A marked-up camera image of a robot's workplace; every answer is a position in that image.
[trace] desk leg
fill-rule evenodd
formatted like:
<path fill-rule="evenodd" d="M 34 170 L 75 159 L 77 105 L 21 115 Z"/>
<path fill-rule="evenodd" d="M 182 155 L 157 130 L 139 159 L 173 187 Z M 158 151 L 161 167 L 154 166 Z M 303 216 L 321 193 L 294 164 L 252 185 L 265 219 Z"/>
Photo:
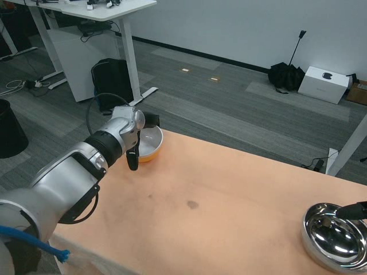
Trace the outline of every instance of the desk leg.
<path fill-rule="evenodd" d="M 58 29 L 58 24 L 57 24 L 57 21 L 56 21 L 56 19 L 54 19 L 54 18 L 56 18 L 55 17 L 55 13 L 53 12 L 53 10 L 50 10 L 51 11 L 51 17 L 50 16 L 48 16 L 47 14 L 46 14 L 46 11 L 44 10 L 44 13 L 45 13 L 45 17 L 46 17 L 46 20 L 47 20 L 47 23 L 48 23 L 48 25 L 50 26 L 50 29 L 52 29 L 52 30 L 55 30 L 55 29 Z"/>
<path fill-rule="evenodd" d="M 353 153 L 356 151 L 358 146 L 363 142 L 363 140 L 367 136 L 367 115 L 362 119 L 361 123 L 358 125 L 357 129 L 354 131 L 352 136 L 344 145 L 342 151 L 338 154 L 332 164 L 328 166 L 330 168 L 326 171 L 327 175 L 336 176 L 341 168 L 345 165 L 345 163 L 350 159 Z"/>
<path fill-rule="evenodd" d="M 130 77 L 132 94 L 134 96 L 134 100 L 130 102 L 130 106 L 135 106 L 148 95 L 158 90 L 158 88 L 153 87 L 146 91 L 144 94 L 140 93 L 138 69 L 136 68 L 134 45 L 132 43 L 131 27 L 128 15 L 119 19 L 119 26 L 122 35 L 122 43 L 124 45 L 124 52 L 128 68 L 128 75 Z"/>
<path fill-rule="evenodd" d="M 0 30 L 2 30 L 2 37 L 4 38 L 5 42 L 7 43 L 7 46 L 9 47 L 11 54 L 16 54 L 18 50 L 15 47 L 15 44 L 10 37 L 10 34 L 7 32 L 7 29 L 5 28 L 5 25 L 2 22 L 1 18 L 0 18 Z"/>
<path fill-rule="evenodd" d="M 20 52 L 18 52 L 18 49 L 17 49 L 17 47 L 15 47 L 15 44 L 14 44 L 13 40 L 11 39 L 10 34 L 7 32 L 7 29 L 5 28 L 4 23 L 1 21 L 1 18 L 0 18 L 0 30 L 2 30 L 2 37 L 4 38 L 7 46 L 9 47 L 9 49 L 11 51 L 10 55 L 0 57 L 0 60 L 3 60 L 6 57 L 16 56 L 16 55 L 21 54 L 21 53 L 26 53 L 26 52 L 29 52 L 31 50 L 38 49 L 37 47 L 31 47 L 29 49 L 21 50 Z"/>
<path fill-rule="evenodd" d="M 53 64 L 53 67 L 55 68 L 55 72 L 54 73 L 51 73 L 47 76 L 44 76 L 42 78 L 42 80 L 45 80 L 45 79 L 48 79 L 52 76 L 55 76 L 59 73 L 62 73 L 63 72 L 63 67 L 61 66 L 61 63 L 60 63 L 60 60 L 58 59 L 58 56 L 57 56 L 57 52 L 56 52 L 56 49 L 51 41 L 51 38 L 47 32 L 47 29 L 46 29 L 46 26 L 43 22 L 43 19 L 42 19 L 42 16 L 41 16 L 41 13 L 40 13 L 40 10 L 38 9 L 38 7 L 28 7 L 29 10 L 30 10 L 30 13 L 33 17 L 33 20 L 34 20 L 34 23 L 36 24 L 36 27 L 38 29 L 38 32 L 40 33 L 40 36 L 42 38 L 42 41 L 43 43 L 45 44 L 45 47 L 46 47 L 46 50 L 47 50 L 47 53 L 51 59 L 51 62 Z"/>

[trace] black umbrella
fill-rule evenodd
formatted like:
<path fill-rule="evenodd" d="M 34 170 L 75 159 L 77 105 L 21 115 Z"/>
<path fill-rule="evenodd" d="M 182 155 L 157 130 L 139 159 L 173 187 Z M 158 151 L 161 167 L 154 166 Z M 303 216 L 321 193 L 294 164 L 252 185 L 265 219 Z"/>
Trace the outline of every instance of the black umbrella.
<path fill-rule="evenodd" d="M 294 54 L 296 53 L 299 41 L 302 39 L 305 30 L 301 30 L 299 34 L 299 39 L 296 48 L 294 49 L 291 62 L 289 64 L 285 64 L 284 62 L 271 66 L 271 69 L 268 72 L 269 81 L 276 88 L 286 88 L 288 91 L 298 90 L 302 80 L 304 78 L 304 71 L 298 67 L 294 67 L 292 65 L 292 60 Z"/>

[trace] cardboard box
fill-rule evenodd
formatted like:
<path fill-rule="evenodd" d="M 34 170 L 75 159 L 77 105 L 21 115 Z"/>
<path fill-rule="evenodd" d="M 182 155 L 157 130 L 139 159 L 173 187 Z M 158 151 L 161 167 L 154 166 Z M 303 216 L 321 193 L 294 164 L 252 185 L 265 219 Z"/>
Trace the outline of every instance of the cardboard box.
<path fill-rule="evenodd" d="M 348 88 L 349 77 L 309 67 L 298 93 L 338 104 Z"/>
<path fill-rule="evenodd" d="M 363 105 L 367 105 L 367 81 L 360 80 L 360 83 L 353 83 L 352 88 L 349 91 L 349 101 L 357 102 Z"/>

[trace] beige tabletop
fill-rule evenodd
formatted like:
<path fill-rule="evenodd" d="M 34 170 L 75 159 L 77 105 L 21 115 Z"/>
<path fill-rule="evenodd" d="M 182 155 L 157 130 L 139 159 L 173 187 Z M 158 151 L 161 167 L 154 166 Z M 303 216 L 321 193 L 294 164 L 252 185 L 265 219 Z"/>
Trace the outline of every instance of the beige tabletop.
<path fill-rule="evenodd" d="M 58 225 L 54 239 L 139 274 L 331 274 L 306 254 L 302 216 L 365 201 L 365 186 L 164 134 L 156 159 L 132 172 L 121 158 L 93 216 Z"/>

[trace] stainless steel bowl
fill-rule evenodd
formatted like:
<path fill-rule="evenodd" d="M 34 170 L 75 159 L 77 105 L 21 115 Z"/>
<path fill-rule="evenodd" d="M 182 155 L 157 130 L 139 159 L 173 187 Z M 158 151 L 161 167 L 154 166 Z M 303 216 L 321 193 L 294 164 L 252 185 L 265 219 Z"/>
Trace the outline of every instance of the stainless steel bowl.
<path fill-rule="evenodd" d="M 308 254 L 323 267 L 338 273 L 367 272 L 367 226 L 363 221 L 339 219 L 340 206 L 314 205 L 303 217 L 302 240 Z"/>

